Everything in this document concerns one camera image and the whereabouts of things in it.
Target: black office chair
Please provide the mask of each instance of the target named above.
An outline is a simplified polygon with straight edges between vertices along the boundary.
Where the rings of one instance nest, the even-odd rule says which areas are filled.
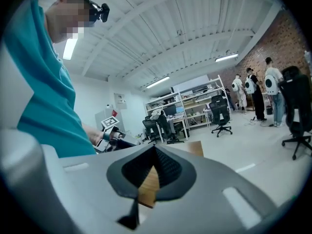
[[[217,137],[219,137],[219,133],[223,130],[228,131],[233,134],[230,130],[232,129],[230,126],[225,127],[230,121],[230,113],[228,111],[228,101],[222,97],[222,95],[216,95],[211,98],[211,103],[209,103],[209,107],[214,115],[213,123],[219,125],[216,129],[212,130],[211,133],[213,134],[214,131],[219,130]]]
[[[148,142],[151,143],[153,141],[155,141],[155,144],[157,144],[157,140],[160,140],[160,135],[158,132],[158,128],[156,125],[156,121],[155,120],[150,120],[148,117],[148,120],[146,120],[147,117],[145,117],[145,120],[142,121],[145,129],[146,129],[146,136],[151,138],[151,141]]]
[[[286,124],[292,134],[291,139],[282,141],[282,146],[285,146],[287,142],[297,142],[292,156],[292,159],[296,160],[300,144],[312,150],[312,146],[308,143],[311,141],[311,136],[303,136],[304,132],[309,132],[312,129],[310,83],[308,76],[301,74],[295,66],[283,70],[282,74],[284,81],[280,82],[278,86],[287,104]],[[296,114],[298,114],[299,122],[294,121]]]
[[[170,125],[167,122],[167,118],[164,116],[164,114],[161,114],[159,116],[157,122],[159,126],[164,130],[165,138],[167,139],[167,144],[184,143],[184,141],[179,140],[176,137],[176,135],[172,133]]]

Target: brick wall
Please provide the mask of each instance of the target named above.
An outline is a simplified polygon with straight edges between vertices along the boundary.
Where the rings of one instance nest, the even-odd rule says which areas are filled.
[[[247,76],[246,69],[251,67],[253,73],[257,74],[258,80],[263,82],[266,57],[271,57],[273,66],[279,70],[294,65],[303,74],[310,76],[310,70],[304,58],[305,50],[309,50],[309,47],[296,20],[289,11],[280,11],[259,42],[237,66],[210,73],[208,77],[214,79],[220,75],[224,86],[231,90],[235,74],[240,74],[244,82]]]

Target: teal shirt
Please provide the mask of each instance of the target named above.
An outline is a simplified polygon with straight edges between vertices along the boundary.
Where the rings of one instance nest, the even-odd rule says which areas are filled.
[[[4,33],[16,66],[34,91],[18,124],[40,144],[55,148],[59,157],[95,154],[74,112],[76,93],[69,74],[44,27],[44,12],[31,0]]]

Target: wooden board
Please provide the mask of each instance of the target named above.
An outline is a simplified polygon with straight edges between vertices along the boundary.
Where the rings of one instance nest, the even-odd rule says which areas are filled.
[[[200,141],[177,143],[169,145],[171,147],[180,149],[182,152],[189,152],[197,156],[203,157],[203,149]],[[138,189],[138,201],[140,204],[152,208],[155,205],[156,193],[159,190],[158,174],[153,166],[150,173]]]

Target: ceiling light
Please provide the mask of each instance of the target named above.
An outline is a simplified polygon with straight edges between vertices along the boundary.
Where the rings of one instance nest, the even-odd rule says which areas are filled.
[[[65,45],[63,59],[70,60],[78,39],[68,39]]]
[[[161,79],[159,81],[156,81],[155,83],[152,83],[151,85],[148,85],[146,88],[151,88],[151,87],[153,87],[153,86],[155,86],[155,85],[157,85],[157,84],[159,84],[159,83],[161,83],[161,82],[163,82],[165,80],[168,80],[169,78],[170,78],[169,76],[166,76],[165,78],[163,78],[163,79]]]
[[[227,59],[231,59],[231,58],[235,58],[235,57],[238,57],[238,54],[230,55],[230,56],[227,56],[227,57],[217,58],[217,59],[215,59],[215,61],[219,62],[219,61],[222,61],[222,60],[227,60]]]

